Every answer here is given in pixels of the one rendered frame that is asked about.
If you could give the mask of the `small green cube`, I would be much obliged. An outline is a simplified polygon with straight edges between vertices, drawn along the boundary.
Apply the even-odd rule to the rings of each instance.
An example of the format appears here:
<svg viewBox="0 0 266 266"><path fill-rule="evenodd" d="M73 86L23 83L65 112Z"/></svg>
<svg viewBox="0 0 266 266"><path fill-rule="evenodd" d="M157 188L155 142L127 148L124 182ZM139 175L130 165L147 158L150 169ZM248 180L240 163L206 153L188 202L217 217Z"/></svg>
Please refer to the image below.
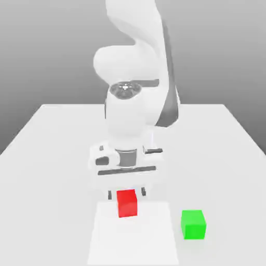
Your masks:
<svg viewBox="0 0 266 266"><path fill-rule="evenodd" d="M207 223L202 210L182 210L181 231L185 240L203 240Z"/></svg>

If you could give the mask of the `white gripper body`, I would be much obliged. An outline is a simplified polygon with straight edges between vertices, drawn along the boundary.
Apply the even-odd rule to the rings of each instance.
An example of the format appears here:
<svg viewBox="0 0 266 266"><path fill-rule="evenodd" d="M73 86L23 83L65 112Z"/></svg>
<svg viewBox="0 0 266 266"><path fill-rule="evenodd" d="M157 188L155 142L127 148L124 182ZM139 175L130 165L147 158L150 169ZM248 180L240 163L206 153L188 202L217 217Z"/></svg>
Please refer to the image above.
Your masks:
<svg viewBox="0 0 266 266"><path fill-rule="evenodd" d="M96 188L101 191L152 186L159 182L159 167L96 167Z"/></svg>

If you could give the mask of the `small red cube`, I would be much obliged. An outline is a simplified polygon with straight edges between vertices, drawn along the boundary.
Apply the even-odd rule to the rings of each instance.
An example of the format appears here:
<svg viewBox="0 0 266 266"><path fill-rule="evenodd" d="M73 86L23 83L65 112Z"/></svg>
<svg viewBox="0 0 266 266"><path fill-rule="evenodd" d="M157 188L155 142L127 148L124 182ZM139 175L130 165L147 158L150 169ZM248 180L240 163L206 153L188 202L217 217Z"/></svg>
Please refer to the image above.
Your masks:
<svg viewBox="0 0 266 266"><path fill-rule="evenodd" d="M133 217L138 214L137 196L134 189L117 191L116 196L120 218Z"/></svg>

